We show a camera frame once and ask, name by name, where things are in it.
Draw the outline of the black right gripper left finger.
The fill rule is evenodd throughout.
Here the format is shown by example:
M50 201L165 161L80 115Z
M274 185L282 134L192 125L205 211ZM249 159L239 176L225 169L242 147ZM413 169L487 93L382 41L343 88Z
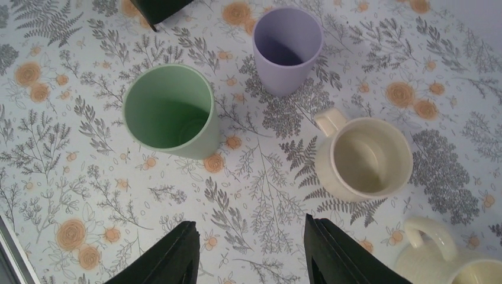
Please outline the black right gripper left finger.
M108 284L196 284L200 256L195 221L182 221Z

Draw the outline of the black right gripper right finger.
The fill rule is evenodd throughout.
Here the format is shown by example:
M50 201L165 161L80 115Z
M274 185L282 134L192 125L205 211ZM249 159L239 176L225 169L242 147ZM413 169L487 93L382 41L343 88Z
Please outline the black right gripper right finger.
M409 283L326 218L305 216L310 283Z

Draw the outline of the beige ceramic mug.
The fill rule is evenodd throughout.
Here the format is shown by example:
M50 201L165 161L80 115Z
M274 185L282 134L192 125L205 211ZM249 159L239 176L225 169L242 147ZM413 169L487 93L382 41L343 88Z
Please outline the beige ceramic mug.
M411 283L501 283L501 261L460 248L445 226L426 217L404 222L410 243L395 272Z

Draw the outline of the cream ceramic mug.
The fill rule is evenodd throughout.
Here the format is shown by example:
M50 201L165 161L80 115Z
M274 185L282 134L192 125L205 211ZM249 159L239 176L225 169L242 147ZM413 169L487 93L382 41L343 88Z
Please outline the cream ceramic mug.
M330 108L314 117L326 138L317 150L315 171L321 186L346 202L387 198L402 190L413 171L404 134L384 120L349 120Z

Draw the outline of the mint green plastic cup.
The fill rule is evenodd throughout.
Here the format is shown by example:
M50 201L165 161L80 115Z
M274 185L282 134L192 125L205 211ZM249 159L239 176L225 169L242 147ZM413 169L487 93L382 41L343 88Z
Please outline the mint green plastic cup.
M220 145L210 83L184 64L159 65L138 76L124 96L123 120L132 138L154 151L201 160Z

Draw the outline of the lavender plastic cup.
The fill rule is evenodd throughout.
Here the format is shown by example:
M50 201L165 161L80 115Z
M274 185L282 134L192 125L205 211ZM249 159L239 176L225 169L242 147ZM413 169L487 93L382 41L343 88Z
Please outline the lavender plastic cup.
M294 93L306 80L324 44L319 20L296 7L264 13L252 35L255 66L266 91L277 97Z

